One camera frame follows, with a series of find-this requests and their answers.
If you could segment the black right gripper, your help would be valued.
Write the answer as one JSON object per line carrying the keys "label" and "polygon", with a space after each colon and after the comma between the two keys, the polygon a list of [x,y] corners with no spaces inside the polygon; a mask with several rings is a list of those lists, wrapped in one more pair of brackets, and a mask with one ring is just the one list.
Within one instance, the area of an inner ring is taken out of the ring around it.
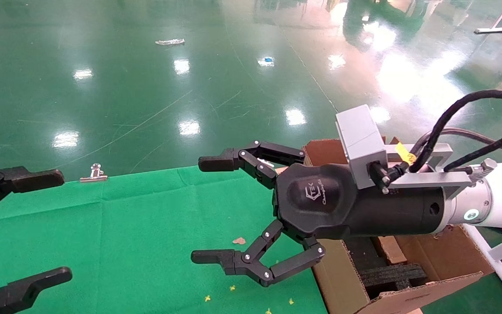
{"label": "black right gripper", "polygon": [[[436,232],[444,214],[441,187],[399,188],[384,194],[375,186],[359,189],[350,167],[306,167],[305,152],[264,141],[201,156],[202,172],[243,170],[274,189],[275,219],[245,250],[194,250],[195,264],[218,264],[227,276],[247,276],[263,287],[279,283],[321,261],[326,249],[317,239],[421,235]],[[286,166],[278,176],[274,166]],[[285,233],[304,251],[271,267],[261,258]]]}

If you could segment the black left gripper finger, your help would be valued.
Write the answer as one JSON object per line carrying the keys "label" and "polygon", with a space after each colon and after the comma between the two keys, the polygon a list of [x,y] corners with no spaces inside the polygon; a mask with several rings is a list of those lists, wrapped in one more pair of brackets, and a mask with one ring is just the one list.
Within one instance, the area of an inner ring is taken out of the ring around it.
{"label": "black left gripper finger", "polygon": [[30,172],[23,166],[0,169],[0,201],[11,193],[28,193],[64,184],[58,169]]}
{"label": "black left gripper finger", "polygon": [[32,308],[43,290],[72,280],[68,267],[58,267],[0,287],[0,314],[16,314]]}

